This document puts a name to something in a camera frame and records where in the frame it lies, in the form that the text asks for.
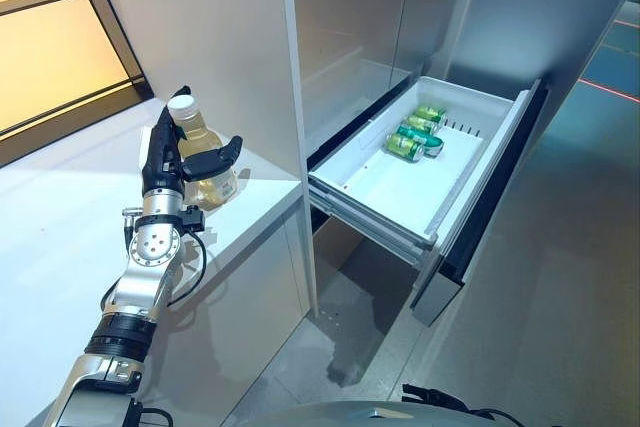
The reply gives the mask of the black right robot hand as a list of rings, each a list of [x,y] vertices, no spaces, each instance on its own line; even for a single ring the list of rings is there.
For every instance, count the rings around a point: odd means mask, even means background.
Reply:
[[[461,413],[476,415],[494,420],[495,409],[471,409],[459,398],[438,389],[427,389],[412,384],[402,385],[402,402],[430,405],[454,410]]]

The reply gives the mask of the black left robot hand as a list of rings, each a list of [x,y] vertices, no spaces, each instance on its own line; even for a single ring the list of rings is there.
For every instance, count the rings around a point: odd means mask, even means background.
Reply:
[[[237,190],[233,172],[243,146],[235,135],[224,144],[204,121],[191,88],[179,88],[151,129],[142,167],[144,194],[168,188],[209,207]]]

